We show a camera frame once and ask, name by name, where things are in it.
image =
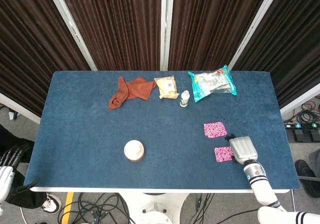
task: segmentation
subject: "pink card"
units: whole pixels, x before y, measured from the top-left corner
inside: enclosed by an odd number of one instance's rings
[[[226,128],[222,122],[204,124],[204,131],[204,135],[208,138],[227,135]]]
[[[232,156],[234,155],[231,146],[216,147],[214,150],[217,162],[232,160]]]

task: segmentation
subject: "white bottle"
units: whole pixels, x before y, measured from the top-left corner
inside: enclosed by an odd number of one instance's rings
[[[190,98],[189,91],[188,90],[183,91],[183,93],[181,94],[180,106],[186,107],[188,105],[189,98]]]

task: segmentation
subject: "table leg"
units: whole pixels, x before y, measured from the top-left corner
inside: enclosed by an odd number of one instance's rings
[[[293,206],[293,209],[294,209],[293,211],[297,211],[297,210],[296,210],[297,207],[296,207],[296,204],[295,204],[295,202],[296,202],[295,200],[296,200],[296,199],[295,199],[295,197],[294,197],[294,196],[295,196],[295,191],[294,191],[293,189],[291,189],[290,192],[291,192],[291,198],[292,198],[292,203],[293,203],[292,206]]]
[[[141,223],[143,218],[143,207],[149,203],[160,203],[164,205],[172,216],[173,224],[180,224],[180,213],[182,205],[189,193],[166,193],[162,195],[148,195],[144,193],[120,192],[126,201],[130,217],[136,222]]]

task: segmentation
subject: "brown towel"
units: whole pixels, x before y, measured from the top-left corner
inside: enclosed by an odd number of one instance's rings
[[[147,81],[143,77],[138,77],[131,82],[125,82],[123,76],[119,77],[118,92],[109,101],[108,109],[119,108],[126,99],[139,97],[148,100],[152,89],[156,86],[155,81]]]

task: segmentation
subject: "black curtain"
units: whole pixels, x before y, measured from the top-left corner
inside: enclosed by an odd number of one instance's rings
[[[99,70],[159,70],[161,0],[65,0]]]
[[[263,0],[173,0],[169,70],[228,64]]]
[[[271,72],[280,107],[320,83],[320,0],[274,0],[233,70]]]
[[[0,93],[41,116],[57,70],[90,70],[52,0],[0,0]]]

